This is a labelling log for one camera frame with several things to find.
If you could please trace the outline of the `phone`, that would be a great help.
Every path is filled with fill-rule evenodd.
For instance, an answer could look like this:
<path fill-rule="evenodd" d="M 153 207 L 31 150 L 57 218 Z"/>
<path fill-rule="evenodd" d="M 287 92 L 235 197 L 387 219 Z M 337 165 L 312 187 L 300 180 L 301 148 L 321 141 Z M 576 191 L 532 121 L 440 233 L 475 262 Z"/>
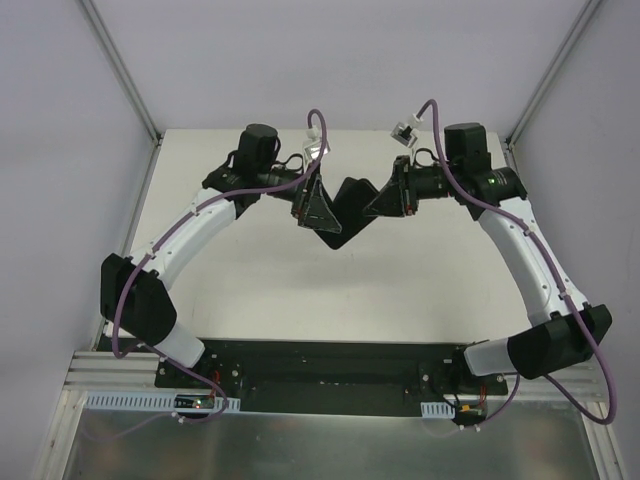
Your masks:
<path fill-rule="evenodd" d="M 377 194 L 378 190 L 369 180 L 346 177 L 331 206 L 341 232 L 316 231 L 316 235 L 332 250 L 343 247 L 375 220 L 373 216 L 366 216 L 364 209 Z"/>

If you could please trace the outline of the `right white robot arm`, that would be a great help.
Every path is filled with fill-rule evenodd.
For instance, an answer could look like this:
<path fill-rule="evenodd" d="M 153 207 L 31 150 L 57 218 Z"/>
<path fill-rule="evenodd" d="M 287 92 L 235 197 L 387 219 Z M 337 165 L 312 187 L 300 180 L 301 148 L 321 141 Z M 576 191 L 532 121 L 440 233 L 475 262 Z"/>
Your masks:
<path fill-rule="evenodd" d="M 406 217 L 420 201 L 453 197 L 493 241 L 523 299 L 530 328 L 464 348 L 476 377 L 518 373 L 536 379 L 582 363 L 612 325 L 604 305 L 592 305 L 537 232 L 527 192 L 509 167 L 493 168 L 486 130 L 478 123 L 445 128 L 444 163 L 420 166 L 399 156 L 389 181 L 365 207 L 369 217 Z"/>

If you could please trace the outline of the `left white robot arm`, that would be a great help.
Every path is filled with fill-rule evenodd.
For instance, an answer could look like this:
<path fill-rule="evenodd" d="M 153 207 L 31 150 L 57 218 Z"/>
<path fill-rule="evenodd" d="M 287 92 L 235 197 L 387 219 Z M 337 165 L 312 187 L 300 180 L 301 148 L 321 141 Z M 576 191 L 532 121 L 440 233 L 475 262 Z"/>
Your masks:
<path fill-rule="evenodd" d="M 342 226 L 322 184 L 320 162 L 329 151 L 326 122 L 309 124 L 302 165 L 289 170 L 278 161 L 277 131 L 250 124 L 238 146 L 208 174 L 189 206 L 166 232 L 127 257 L 109 255 L 100 271 L 100 313 L 162 357 L 195 366 L 204 343 L 182 326 L 169 291 L 181 271 L 217 234 L 263 195 L 291 204 L 299 226 L 338 234 Z"/>

